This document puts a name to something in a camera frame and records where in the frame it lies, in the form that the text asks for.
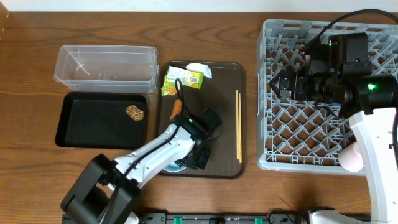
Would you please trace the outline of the light blue large bowl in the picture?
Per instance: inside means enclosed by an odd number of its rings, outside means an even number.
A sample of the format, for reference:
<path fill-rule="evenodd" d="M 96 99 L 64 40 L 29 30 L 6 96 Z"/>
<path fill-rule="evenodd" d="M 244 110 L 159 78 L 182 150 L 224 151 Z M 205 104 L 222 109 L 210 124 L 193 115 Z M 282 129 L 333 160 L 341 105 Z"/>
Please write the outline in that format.
<path fill-rule="evenodd" d="M 185 170 L 186 168 L 187 168 L 186 166 L 179 166 L 178 164 L 173 162 L 173 163 L 169 164 L 168 166 L 166 166 L 164 168 L 164 170 L 167 172 L 176 173 L 176 172 L 181 172 L 181 171 Z"/>

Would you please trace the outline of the brown food scrap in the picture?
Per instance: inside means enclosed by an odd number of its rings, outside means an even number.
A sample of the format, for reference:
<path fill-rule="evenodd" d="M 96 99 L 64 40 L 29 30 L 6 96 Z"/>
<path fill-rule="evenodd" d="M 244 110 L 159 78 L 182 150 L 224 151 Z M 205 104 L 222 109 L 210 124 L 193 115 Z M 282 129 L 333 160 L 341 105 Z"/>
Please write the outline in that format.
<path fill-rule="evenodd" d="M 125 109 L 127 115 L 134 121 L 141 121 L 144 119 L 144 112 L 139 109 L 136 105 L 128 106 Z"/>

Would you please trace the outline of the pink cup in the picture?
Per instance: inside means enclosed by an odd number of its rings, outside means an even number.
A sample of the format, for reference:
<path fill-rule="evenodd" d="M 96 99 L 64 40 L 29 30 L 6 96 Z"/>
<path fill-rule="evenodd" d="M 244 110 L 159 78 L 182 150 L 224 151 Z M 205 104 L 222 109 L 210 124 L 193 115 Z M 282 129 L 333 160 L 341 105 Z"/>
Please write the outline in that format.
<path fill-rule="evenodd" d="M 338 154 L 338 160 L 341 167 L 349 172 L 359 172 L 364 167 L 363 158 L 357 142 L 344 148 Z"/>

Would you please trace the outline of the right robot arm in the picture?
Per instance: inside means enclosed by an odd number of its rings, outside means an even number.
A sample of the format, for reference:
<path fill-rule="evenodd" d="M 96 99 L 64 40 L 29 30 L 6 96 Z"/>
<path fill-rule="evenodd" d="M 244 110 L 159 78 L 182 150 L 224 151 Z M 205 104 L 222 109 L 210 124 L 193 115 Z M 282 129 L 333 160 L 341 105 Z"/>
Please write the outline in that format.
<path fill-rule="evenodd" d="M 365 33 L 309 44 L 307 68 L 280 71 L 269 86 L 281 100 L 338 103 L 356 138 L 371 196 L 371 223 L 397 223 L 397 80 L 374 75 Z"/>

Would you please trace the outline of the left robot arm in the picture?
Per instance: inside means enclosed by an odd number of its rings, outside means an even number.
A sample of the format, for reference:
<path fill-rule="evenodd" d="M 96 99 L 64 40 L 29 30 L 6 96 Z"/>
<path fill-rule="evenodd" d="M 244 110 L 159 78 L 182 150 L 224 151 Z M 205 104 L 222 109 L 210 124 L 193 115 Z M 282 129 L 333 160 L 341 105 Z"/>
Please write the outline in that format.
<path fill-rule="evenodd" d="M 76 223 L 138 223 L 133 214 L 141 188 L 169 164 L 183 159 L 217 129 L 204 119 L 175 116 L 157 138 L 113 161 L 93 158 L 60 204 Z"/>

